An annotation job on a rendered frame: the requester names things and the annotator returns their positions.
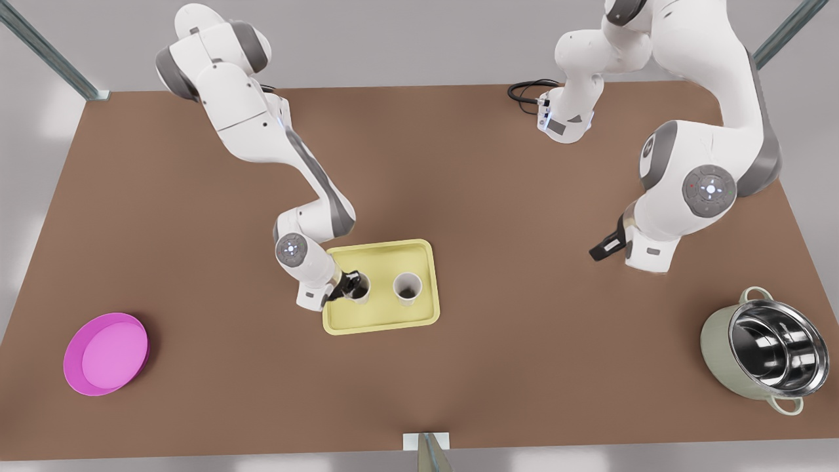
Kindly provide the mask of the white IKEA cup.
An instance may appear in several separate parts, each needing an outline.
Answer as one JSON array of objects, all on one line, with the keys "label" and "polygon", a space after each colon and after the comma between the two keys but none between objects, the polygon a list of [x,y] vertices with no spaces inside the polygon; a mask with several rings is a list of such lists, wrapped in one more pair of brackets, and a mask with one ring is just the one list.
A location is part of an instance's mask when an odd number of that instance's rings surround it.
[{"label": "white IKEA cup", "polygon": [[365,274],[353,271],[347,274],[344,298],[357,304],[365,304],[370,296],[370,280]]},{"label": "white IKEA cup", "polygon": [[393,292],[402,307],[410,307],[416,302],[423,289],[419,275],[412,272],[400,273],[393,281]]}]

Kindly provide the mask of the yellow rectangular tray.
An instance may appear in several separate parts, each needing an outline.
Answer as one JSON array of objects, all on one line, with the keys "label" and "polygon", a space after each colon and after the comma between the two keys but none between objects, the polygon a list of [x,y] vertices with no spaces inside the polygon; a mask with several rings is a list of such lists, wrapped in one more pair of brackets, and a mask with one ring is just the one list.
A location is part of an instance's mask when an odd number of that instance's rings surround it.
[{"label": "yellow rectangular tray", "polygon": [[[426,326],[440,317],[437,272],[431,244],[425,239],[339,246],[327,250],[345,271],[368,276],[371,289],[366,302],[347,299],[327,303],[322,326],[328,334],[363,334],[412,326]],[[403,302],[402,273],[413,273],[421,288]]]}]

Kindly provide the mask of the pale green steel pot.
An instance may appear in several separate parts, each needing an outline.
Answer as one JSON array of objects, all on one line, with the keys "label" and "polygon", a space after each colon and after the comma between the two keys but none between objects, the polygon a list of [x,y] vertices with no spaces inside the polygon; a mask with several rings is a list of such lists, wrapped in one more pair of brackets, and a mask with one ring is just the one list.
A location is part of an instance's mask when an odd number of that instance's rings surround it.
[{"label": "pale green steel pot", "polygon": [[806,395],[829,376],[829,350],[815,325],[759,286],[746,288],[736,305],[705,320],[700,347],[710,373],[726,389],[767,401],[785,416],[803,412]]}]

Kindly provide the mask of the pink round bowl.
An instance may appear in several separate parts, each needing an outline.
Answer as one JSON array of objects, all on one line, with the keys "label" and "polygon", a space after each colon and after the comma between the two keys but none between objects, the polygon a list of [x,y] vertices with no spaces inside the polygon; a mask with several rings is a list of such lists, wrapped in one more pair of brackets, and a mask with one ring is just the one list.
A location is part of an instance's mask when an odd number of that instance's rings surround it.
[{"label": "pink round bowl", "polygon": [[63,373],[74,391],[107,395],[131,382],[149,358],[149,334],[128,313],[107,313],[84,324],[66,347]]}]

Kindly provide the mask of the silver frame post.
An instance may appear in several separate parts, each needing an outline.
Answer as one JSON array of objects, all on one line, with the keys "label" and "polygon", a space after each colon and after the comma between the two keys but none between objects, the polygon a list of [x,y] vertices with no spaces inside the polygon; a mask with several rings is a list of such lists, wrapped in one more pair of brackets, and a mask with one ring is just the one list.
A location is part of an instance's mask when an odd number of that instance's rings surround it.
[{"label": "silver frame post", "polygon": [[773,33],[752,54],[756,68],[759,71],[763,69],[829,2],[830,0],[801,0],[801,3],[793,12],[776,27]]},{"label": "silver frame post", "polygon": [[449,432],[404,433],[402,450],[416,451],[418,472],[454,472],[444,453],[450,450]]},{"label": "silver frame post", "polygon": [[108,90],[100,90],[88,81],[8,0],[0,0],[0,23],[27,45],[27,48],[30,48],[82,98],[87,101],[107,101],[110,98]]}]

